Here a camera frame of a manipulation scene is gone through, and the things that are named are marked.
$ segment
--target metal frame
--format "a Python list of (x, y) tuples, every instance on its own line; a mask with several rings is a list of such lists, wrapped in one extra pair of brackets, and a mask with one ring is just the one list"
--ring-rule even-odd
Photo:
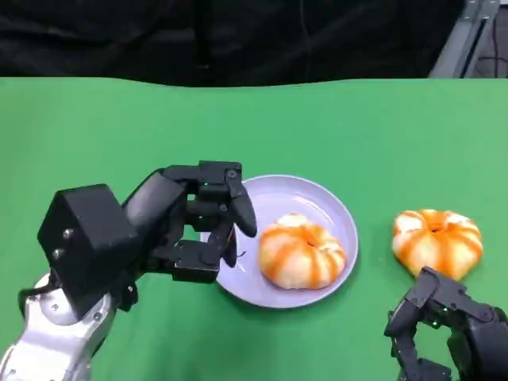
[(466, 0), (466, 6), (437, 59), (431, 78), (467, 78), (485, 46), (499, 0)]

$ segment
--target cable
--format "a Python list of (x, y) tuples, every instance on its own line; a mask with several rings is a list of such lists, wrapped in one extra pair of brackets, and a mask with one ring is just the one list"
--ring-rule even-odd
[(494, 77), (498, 78), (499, 74), (499, 45), (498, 45), (498, 22), (494, 17), (492, 21), (492, 44), (494, 45)]
[(303, 38), (305, 40), (306, 45), (306, 54), (307, 54), (307, 61), (306, 61), (306, 68), (305, 68), (305, 75), (304, 75), (304, 83), (309, 82), (310, 77), (310, 66), (312, 64), (312, 45), (310, 43), (310, 35), (309, 30), (307, 29), (307, 24), (305, 21), (305, 0), (300, 0), (300, 24), (302, 26), (302, 33)]
[(56, 290), (57, 288), (59, 288), (58, 284), (55, 282), (54, 277), (50, 274), (48, 284), (46, 284), (45, 286), (36, 288), (24, 288), (23, 290), (20, 290), (17, 293), (17, 306), (19, 307), (19, 310), (23, 318), (25, 318), (25, 304), (27, 298), (31, 298), (33, 296), (37, 296), (40, 294), (46, 294), (48, 292)]

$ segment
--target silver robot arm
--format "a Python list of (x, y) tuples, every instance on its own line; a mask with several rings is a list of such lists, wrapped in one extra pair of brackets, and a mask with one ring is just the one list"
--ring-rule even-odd
[[(122, 204), (106, 184), (57, 191), (37, 235), (51, 270), (18, 294), (25, 329), (0, 381), (88, 381), (92, 356), (116, 311), (136, 304), (143, 274), (212, 283), (221, 259), (234, 267), (234, 225), (249, 237), (257, 231), (241, 173), (240, 163), (215, 161), (157, 169)], [(208, 241), (183, 240), (185, 225), (210, 232)]]
[[(49, 274), (35, 287), (48, 283)], [(110, 331), (109, 294), (77, 320), (61, 288), (26, 299), (25, 329), (0, 364), (0, 381), (89, 381), (90, 360)]]

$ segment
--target green backdrop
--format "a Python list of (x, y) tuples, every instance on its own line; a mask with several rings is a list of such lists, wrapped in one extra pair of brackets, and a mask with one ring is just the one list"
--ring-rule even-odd
[[(218, 285), (147, 275), (93, 380), (395, 379), (383, 329), (413, 282), (391, 253), (401, 210), (474, 218), (485, 255), (465, 284), (508, 310), (507, 99), (508, 83), (489, 80), (203, 90), (0, 79), (0, 350), (23, 326), (17, 291), (47, 270), (36, 234), (54, 191), (108, 183), (122, 200), (154, 168), (238, 160), (245, 177), (303, 176), (346, 204), (360, 233), (351, 278), (313, 306), (264, 310)], [(420, 353), (451, 365), (447, 336), (423, 327)]]

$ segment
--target bread roll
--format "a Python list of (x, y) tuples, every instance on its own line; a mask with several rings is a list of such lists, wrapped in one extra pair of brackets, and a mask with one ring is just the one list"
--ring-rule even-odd
[(318, 289), (344, 270), (339, 240), (301, 214), (288, 214), (261, 234), (260, 267), (279, 287)]

